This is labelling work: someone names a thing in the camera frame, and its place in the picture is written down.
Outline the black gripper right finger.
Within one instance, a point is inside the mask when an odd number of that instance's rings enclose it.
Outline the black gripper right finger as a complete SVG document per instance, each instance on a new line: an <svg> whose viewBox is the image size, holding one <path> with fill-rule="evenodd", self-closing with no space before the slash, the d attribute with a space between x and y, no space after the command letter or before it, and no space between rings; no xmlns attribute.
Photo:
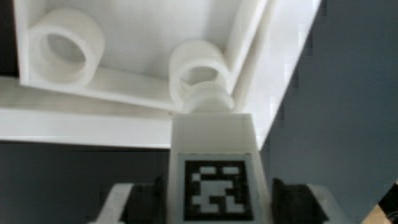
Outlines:
<svg viewBox="0 0 398 224"><path fill-rule="evenodd" d="M304 184L272 179L272 215L275 224L323 224L329 216Z"/></svg>

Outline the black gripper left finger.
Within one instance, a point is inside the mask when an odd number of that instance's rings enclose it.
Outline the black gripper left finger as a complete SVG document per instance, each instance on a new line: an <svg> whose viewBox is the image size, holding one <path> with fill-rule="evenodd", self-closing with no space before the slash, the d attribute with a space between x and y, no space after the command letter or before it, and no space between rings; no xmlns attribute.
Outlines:
<svg viewBox="0 0 398 224"><path fill-rule="evenodd" d="M121 221L124 224L165 224L165 178L135 183Z"/></svg>

